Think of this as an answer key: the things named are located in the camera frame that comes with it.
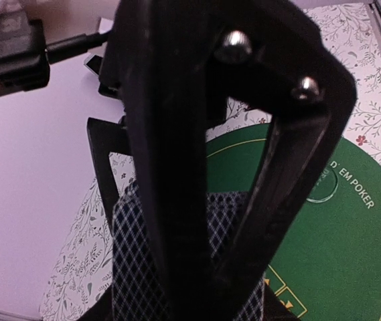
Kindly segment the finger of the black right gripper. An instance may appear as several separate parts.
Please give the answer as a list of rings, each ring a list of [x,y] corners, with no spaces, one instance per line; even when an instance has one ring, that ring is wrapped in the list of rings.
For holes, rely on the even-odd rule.
[[[89,118],[86,131],[105,214],[106,217],[112,217],[119,192],[110,165],[110,153],[131,156],[127,129],[114,122]]]
[[[266,229],[250,245],[268,265],[356,103],[318,26],[290,1],[121,1],[108,46],[136,177],[207,184],[208,110],[233,98],[272,116],[253,181]]]

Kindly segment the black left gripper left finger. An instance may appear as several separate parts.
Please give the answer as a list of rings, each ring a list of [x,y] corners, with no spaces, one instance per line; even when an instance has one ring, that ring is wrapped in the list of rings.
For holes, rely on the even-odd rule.
[[[103,294],[95,305],[82,315],[82,321],[112,321],[111,294]]]

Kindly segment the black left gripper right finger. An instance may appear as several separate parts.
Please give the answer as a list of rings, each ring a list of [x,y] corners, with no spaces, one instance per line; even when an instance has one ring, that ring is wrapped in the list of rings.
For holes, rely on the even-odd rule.
[[[297,317],[285,308],[270,287],[265,287],[263,298],[263,320],[297,321]]]

